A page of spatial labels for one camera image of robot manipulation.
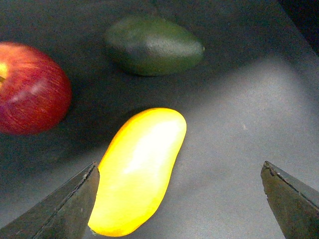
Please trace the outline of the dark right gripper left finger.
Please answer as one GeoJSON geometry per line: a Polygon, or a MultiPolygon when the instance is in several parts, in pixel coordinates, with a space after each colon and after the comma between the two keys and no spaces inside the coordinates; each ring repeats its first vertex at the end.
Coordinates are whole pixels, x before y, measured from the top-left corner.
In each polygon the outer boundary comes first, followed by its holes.
{"type": "Polygon", "coordinates": [[[93,210],[100,174],[91,163],[0,230],[2,239],[81,239],[93,210]]]}

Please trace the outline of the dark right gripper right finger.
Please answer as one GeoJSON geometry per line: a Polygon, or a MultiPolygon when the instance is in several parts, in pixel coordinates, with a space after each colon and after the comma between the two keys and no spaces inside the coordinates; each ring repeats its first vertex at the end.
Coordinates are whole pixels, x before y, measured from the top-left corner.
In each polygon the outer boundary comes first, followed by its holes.
{"type": "Polygon", "coordinates": [[[287,239],[319,237],[319,192],[269,161],[261,169],[268,204],[287,239]]]}

